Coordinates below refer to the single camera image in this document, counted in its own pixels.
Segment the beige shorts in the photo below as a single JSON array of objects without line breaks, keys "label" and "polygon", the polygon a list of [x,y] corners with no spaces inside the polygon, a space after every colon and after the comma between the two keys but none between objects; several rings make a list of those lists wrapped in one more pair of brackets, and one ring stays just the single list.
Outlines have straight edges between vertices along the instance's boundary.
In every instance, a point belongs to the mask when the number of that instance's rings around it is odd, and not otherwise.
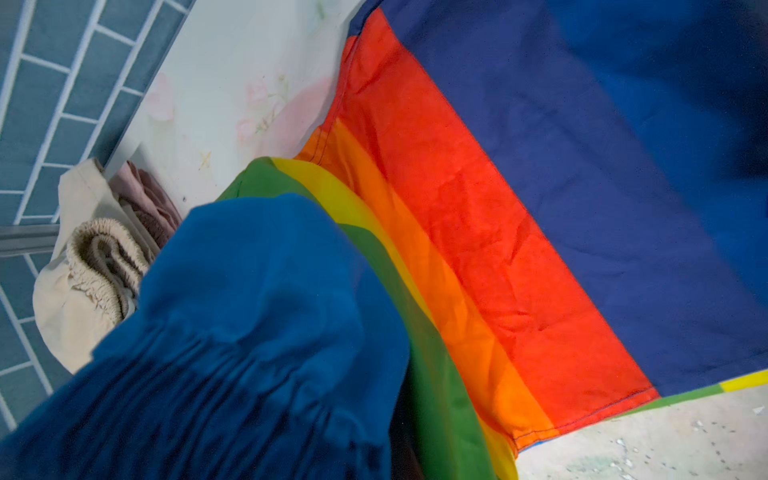
[{"label": "beige shorts", "polygon": [[133,207],[87,160],[59,182],[59,234],[33,290],[37,328],[70,373],[138,307],[140,284],[160,247]]}]

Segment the red shorts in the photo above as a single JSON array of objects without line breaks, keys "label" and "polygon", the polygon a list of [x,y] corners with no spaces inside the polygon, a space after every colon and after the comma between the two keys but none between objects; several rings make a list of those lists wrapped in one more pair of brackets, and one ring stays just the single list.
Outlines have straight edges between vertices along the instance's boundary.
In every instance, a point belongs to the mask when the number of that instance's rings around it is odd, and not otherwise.
[{"label": "red shorts", "polygon": [[763,385],[767,9],[365,2],[298,156],[140,277],[3,478],[513,479]]}]

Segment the pink shorts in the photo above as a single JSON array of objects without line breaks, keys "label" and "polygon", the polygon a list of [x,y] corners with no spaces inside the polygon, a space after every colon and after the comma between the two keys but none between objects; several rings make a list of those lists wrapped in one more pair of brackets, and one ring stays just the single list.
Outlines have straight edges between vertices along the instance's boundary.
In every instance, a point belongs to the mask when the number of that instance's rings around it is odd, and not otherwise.
[{"label": "pink shorts", "polygon": [[131,207],[156,245],[164,247],[182,218],[154,177],[127,161],[108,184],[119,199]]}]

